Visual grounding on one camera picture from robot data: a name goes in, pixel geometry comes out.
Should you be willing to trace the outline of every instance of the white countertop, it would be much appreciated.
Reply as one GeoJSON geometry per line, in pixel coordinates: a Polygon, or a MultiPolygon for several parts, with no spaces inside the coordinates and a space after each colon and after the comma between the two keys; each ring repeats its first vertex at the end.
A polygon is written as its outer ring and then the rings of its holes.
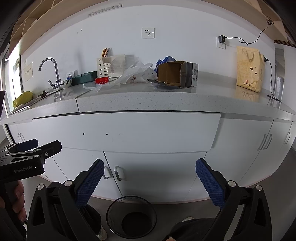
{"type": "Polygon", "coordinates": [[[0,124],[9,124],[13,122],[32,120],[52,115],[62,115],[79,112],[76,98],[90,90],[84,89],[82,85],[76,85],[63,89],[52,94],[29,108],[12,114],[3,120],[0,124]]]}
{"type": "Polygon", "coordinates": [[[296,121],[296,112],[260,93],[236,86],[236,79],[199,72],[196,87],[168,90],[151,83],[126,84],[99,92],[76,85],[4,118],[0,124],[77,112],[139,110],[201,111],[246,114],[296,121]]]}
{"type": "Polygon", "coordinates": [[[77,98],[79,112],[170,110],[256,115],[296,121],[296,112],[260,93],[236,86],[236,79],[199,72],[196,87],[167,90],[151,83],[121,85],[77,98]]]}

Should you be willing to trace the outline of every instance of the kitchen counter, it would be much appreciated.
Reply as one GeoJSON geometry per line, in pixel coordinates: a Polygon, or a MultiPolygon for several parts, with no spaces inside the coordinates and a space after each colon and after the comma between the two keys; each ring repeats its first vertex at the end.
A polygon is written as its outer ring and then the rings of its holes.
{"type": "Polygon", "coordinates": [[[256,93],[236,86],[236,79],[205,72],[199,72],[196,87],[186,89],[168,90],[151,83],[136,83],[99,92],[76,85],[59,93],[4,118],[0,124],[78,112],[138,110],[234,113],[296,121],[296,112],[270,100],[268,91],[256,93]]]}
{"type": "Polygon", "coordinates": [[[136,83],[95,92],[77,85],[1,124],[9,124],[11,142],[62,143],[44,164],[48,180],[74,180],[101,159],[97,197],[192,202],[208,198],[195,171],[199,158],[244,187],[278,169],[296,137],[296,113],[266,94],[203,72],[186,89],[136,83]]]}
{"type": "Polygon", "coordinates": [[[62,115],[68,113],[79,112],[76,98],[89,92],[82,85],[76,85],[67,89],[63,89],[52,94],[27,109],[9,115],[1,120],[0,124],[9,124],[18,121],[32,120],[45,116],[62,115]]]}

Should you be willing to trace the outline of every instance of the sink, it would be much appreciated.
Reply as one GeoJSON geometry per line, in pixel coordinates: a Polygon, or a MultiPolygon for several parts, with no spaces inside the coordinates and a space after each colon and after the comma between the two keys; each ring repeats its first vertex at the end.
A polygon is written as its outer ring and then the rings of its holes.
{"type": "Polygon", "coordinates": [[[28,103],[23,104],[23,105],[20,105],[20,106],[14,108],[14,109],[13,109],[8,115],[10,116],[10,115],[12,115],[12,114],[14,114],[14,113],[17,113],[17,112],[21,111],[21,110],[27,109],[27,108],[31,107],[32,105],[36,104],[37,102],[43,100],[43,99],[46,98],[47,96],[50,96],[50,95],[52,95],[52,94],[55,94],[55,93],[57,93],[57,92],[59,92],[59,91],[61,91],[61,90],[56,90],[56,91],[52,91],[52,92],[50,92],[50,93],[47,93],[46,96],[44,96],[43,98],[41,98],[41,97],[37,97],[37,98],[35,98],[35,99],[32,99],[32,100],[29,101],[28,103]]]}

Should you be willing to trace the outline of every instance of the metal faucet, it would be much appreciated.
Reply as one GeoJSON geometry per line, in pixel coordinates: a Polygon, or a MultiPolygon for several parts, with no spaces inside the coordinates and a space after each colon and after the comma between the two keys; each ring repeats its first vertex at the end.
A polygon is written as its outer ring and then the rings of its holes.
{"type": "Polygon", "coordinates": [[[61,79],[59,78],[59,72],[57,70],[57,62],[55,61],[54,58],[46,58],[45,60],[43,60],[39,66],[39,71],[41,71],[42,65],[48,60],[50,60],[54,63],[54,68],[55,68],[56,75],[57,75],[57,83],[53,84],[50,80],[48,82],[50,83],[50,85],[52,86],[53,89],[58,88],[58,90],[62,90],[63,88],[60,86],[61,79]]]}

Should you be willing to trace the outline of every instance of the cabinet handle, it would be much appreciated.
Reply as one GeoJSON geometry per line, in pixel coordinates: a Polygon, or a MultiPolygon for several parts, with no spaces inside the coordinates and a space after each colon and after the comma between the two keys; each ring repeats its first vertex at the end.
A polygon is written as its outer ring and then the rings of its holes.
{"type": "Polygon", "coordinates": [[[20,139],[20,133],[17,134],[17,137],[19,138],[20,142],[22,142],[22,140],[20,139]]]}
{"type": "Polygon", "coordinates": [[[22,139],[22,142],[25,142],[25,138],[23,139],[23,134],[22,133],[20,133],[20,138],[22,139]]]}
{"type": "Polygon", "coordinates": [[[105,176],[105,173],[103,173],[103,178],[104,178],[104,179],[108,179],[108,178],[110,178],[110,177],[106,177],[106,176],[105,176]]]}
{"type": "Polygon", "coordinates": [[[264,144],[266,142],[266,139],[267,139],[267,135],[264,134],[263,140],[261,141],[261,144],[260,144],[258,150],[262,150],[262,148],[263,148],[263,146],[264,146],[264,144]]]}
{"type": "Polygon", "coordinates": [[[118,181],[121,181],[122,178],[119,177],[117,169],[118,169],[118,166],[115,166],[114,167],[115,176],[116,176],[116,178],[117,178],[118,181]]]}
{"type": "Polygon", "coordinates": [[[291,133],[289,132],[288,134],[289,134],[289,138],[287,139],[287,141],[285,142],[285,144],[288,143],[288,141],[290,140],[290,137],[291,137],[291,133]]]}
{"type": "Polygon", "coordinates": [[[266,144],[266,146],[263,149],[267,149],[269,147],[269,144],[271,143],[272,140],[272,134],[270,134],[269,138],[268,138],[268,144],[266,144]]]}

